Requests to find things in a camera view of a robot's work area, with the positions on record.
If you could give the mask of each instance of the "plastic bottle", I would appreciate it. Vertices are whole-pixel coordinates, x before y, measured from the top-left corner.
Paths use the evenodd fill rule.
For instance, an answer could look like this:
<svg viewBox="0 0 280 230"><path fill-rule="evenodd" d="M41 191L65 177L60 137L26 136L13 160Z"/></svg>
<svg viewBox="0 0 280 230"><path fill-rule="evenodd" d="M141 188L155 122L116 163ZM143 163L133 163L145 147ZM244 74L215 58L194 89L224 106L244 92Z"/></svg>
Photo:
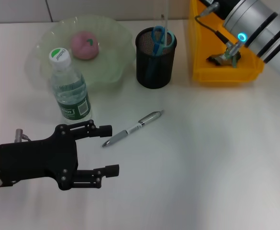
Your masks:
<svg viewBox="0 0 280 230"><path fill-rule="evenodd" d="M63 117L68 123L91 119L87 86L81 72L72 65L68 50L53 49L49 60L53 66L51 86Z"/></svg>

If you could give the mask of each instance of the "scissors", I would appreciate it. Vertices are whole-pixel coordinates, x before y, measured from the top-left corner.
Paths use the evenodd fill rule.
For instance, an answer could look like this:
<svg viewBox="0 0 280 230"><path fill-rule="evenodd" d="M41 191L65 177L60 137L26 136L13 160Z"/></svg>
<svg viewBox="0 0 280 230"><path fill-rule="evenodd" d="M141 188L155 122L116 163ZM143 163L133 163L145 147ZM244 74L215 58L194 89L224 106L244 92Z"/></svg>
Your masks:
<svg viewBox="0 0 280 230"><path fill-rule="evenodd" d="M156 38L155 32L161 32L161 36L159 37L159 39ZM173 32L168 30L168 34L171 36L172 41L169 45L165 45L164 44L165 43L164 42L165 28L163 26L160 26L160 25L154 27L153 31L151 32L151 37L152 37L152 39L155 43L152 56L162 55L164 49L170 48L174 44L175 36L174 36Z"/></svg>

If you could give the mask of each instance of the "blue led light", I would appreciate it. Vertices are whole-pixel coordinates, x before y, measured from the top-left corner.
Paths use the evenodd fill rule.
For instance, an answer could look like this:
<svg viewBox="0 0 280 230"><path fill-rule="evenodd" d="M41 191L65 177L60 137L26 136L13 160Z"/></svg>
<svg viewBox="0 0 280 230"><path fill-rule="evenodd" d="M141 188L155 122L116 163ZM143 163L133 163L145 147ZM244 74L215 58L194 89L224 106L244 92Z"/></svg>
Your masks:
<svg viewBox="0 0 280 230"><path fill-rule="evenodd" d="M245 33L239 33L237 38L241 41L241 42L245 42L247 41L247 35Z"/></svg>

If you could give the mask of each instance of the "green bottle label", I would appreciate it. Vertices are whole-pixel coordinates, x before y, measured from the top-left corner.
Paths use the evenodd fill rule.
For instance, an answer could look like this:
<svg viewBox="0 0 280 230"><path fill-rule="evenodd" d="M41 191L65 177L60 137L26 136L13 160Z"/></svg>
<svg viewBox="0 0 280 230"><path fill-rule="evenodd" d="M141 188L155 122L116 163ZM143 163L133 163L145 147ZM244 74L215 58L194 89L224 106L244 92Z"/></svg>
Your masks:
<svg viewBox="0 0 280 230"><path fill-rule="evenodd" d="M62 104L59 102L58 104L62 115L68 120L80 120L88 115L91 110L88 93L80 102L76 104Z"/></svg>

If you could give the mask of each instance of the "wall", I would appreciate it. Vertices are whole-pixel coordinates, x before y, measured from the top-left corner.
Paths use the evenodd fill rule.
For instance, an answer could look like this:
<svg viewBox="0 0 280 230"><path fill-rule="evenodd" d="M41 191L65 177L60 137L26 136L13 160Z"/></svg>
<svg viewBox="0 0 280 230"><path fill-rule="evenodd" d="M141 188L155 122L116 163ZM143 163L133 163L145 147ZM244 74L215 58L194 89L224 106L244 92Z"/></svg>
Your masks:
<svg viewBox="0 0 280 230"><path fill-rule="evenodd" d="M116 20L149 20L156 15L156 1L165 0L0 0L0 23L60 21L86 13ZM189 1L169 0L170 18L187 18ZM280 0L262 1L280 12Z"/></svg>
<svg viewBox="0 0 280 230"><path fill-rule="evenodd" d="M50 22L45 0L0 0L0 23Z"/></svg>

